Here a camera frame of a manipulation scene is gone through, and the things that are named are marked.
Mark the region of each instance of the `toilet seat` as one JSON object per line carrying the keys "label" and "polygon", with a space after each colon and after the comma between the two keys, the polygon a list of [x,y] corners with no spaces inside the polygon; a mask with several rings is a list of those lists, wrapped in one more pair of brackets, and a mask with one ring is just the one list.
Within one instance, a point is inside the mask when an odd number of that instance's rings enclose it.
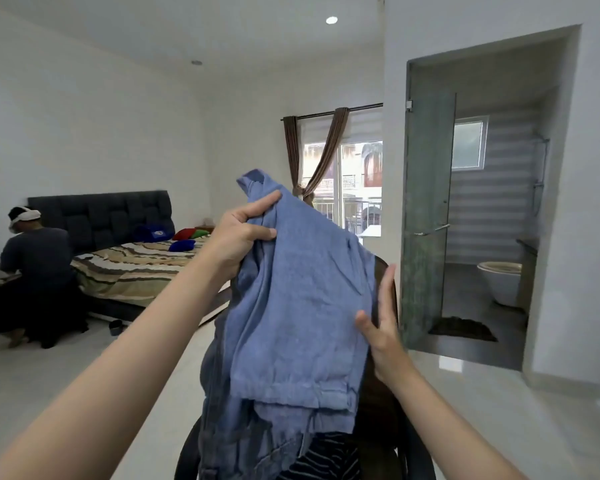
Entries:
{"label": "toilet seat", "polygon": [[485,261],[478,265],[478,268],[491,273],[520,274],[522,265],[517,262]]}

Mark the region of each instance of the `bathroom doorway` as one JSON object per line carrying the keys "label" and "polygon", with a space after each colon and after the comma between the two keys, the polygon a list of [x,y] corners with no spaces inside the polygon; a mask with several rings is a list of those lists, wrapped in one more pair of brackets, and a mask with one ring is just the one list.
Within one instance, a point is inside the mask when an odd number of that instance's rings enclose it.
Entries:
{"label": "bathroom doorway", "polygon": [[571,90],[562,81],[572,34],[410,62],[401,293],[408,347],[521,370],[543,200],[556,190],[547,175],[551,165],[559,170],[551,136]]}

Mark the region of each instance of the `upholstered headboard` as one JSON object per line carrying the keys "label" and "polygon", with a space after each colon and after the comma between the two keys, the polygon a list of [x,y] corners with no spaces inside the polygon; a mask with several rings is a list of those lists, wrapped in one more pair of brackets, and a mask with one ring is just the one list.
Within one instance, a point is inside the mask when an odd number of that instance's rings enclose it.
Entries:
{"label": "upholstered headboard", "polygon": [[113,194],[29,197],[28,206],[42,214],[42,224],[69,232],[75,254],[131,242],[142,224],[175,231],[166,190]]}

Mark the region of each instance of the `toilet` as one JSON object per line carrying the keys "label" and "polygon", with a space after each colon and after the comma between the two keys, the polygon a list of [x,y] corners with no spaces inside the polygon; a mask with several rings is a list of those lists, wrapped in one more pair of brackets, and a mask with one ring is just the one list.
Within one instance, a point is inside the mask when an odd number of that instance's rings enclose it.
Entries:
{"label": "toilet", "polygon": [[515,262],[486,261],[478,269],[487,281],[491,296],[506,306],[518,306],[518,286],[522,265]]}

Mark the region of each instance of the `finger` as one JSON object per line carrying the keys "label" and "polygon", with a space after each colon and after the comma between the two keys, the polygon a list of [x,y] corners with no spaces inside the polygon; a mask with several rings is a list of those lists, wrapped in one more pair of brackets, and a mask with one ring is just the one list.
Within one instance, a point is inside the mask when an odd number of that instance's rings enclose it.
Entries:
{"label": "finger", "polygon": [[396,327],[395,313],[393,311],[393,277],[395,275],[395,265],[392,264],[384,272],[380,287],[378,289],[378,315],[381,326]]}
{"label": "finger", "polygon": [[378,343],[381,332],[373,323],[371,323],[371,318],[369,318],[369,315],[364,313],[362,310],[356,314],[356,328],[360,330],[360,333],[364,336],[364,338],[367,339],[369,345],[373,347]]}
{"label": "finger", "polygon": [[264,214],[265,210],[270,208],[275,202],[279,201],[282,197],[282,192],[274,190],[269,195],[265,195],[263,198],[250,202],[247,205],[238,207],[232,211],[232,214],[240,221],[247,222],[249,217],[257,217]]}
{"label": "finger", "polygon": [[275,229],[264,226],[256,226],[256,224],[241,224],[240,226],[244,229],[244,236],[249,241],[255,241],[256,239],[270,241],[278,234],[278,231]]}

